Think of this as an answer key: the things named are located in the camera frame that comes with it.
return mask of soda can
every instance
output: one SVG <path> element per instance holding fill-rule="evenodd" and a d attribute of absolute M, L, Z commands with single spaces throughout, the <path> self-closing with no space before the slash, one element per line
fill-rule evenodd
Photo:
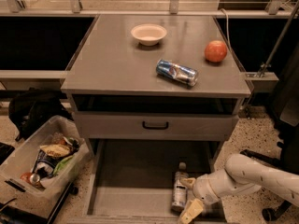
<path fill-rule="evenodd" d="M 196 70 L 162 59 L 157 63 L 156 72 L 162 76 L 187 84 L 188 86 L 194 86 L 198 78 L 198 72 Z"/>

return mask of plastic bottle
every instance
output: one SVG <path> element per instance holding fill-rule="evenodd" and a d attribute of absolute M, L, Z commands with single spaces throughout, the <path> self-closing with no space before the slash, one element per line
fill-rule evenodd
<path fill-rule="evenodd" d="M 186 163 L 180 162 L 178 166 L 178 171 L 175 174 L 175 183 L 173 189 L 173 200 L 171 209 L 177 212 L 182 212 L 185 208 L 187 202 L 187 187 L 182 185 L 179 181 L 180 178 L 188 178 L 186 171 Z"/>

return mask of drawer handle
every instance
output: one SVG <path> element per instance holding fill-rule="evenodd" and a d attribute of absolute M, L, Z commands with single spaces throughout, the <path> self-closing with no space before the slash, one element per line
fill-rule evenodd
<path fill-rule="evenodd" d="M 148 125 L 145 121 L 143 121 L 142 127 L 147 130 L 166 130 L 169 127 L 169 123 L 166 122 L 164 124 L 164 126 L 151 126 L 151 125 Z"/>

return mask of bottom compartment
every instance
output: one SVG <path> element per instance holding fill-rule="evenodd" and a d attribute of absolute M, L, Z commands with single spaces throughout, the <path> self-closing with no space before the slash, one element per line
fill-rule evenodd
<path fill-rule="evenodd" d="M 184 161 L 189 176 L 211 172 L 215 143 L 106 140 L 99 146 L 86 218 L 69 223 L 177 223 L 171 210 L 174 175 Z M 193 198 L 189 190 L 188 198 Z M 225 221 L 221 203 L 198 220 Z"/>

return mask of gray cabinet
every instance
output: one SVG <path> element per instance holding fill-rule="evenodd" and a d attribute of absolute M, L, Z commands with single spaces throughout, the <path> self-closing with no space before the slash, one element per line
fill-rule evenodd
<path fill-rule="evenodd" d="M 142 23 L 162 25 L 167 37 L 138 44 L 130 31 Z M 170 204 L 178 163 L 186 161 L 191 176 L 212 172 L 250 96 L 230 52 L 218 64 L 205 60 L 214 39 L 223 40 L 212 17 L 99 17 L 62 86 L 78 132 L 96 150 L 84 215 L 69 223 L 177 222 Z M 160 59 L 198 70 L 197 84 L 158 76 Z M 199 221 L 225 221 L 221 203 Z"/>

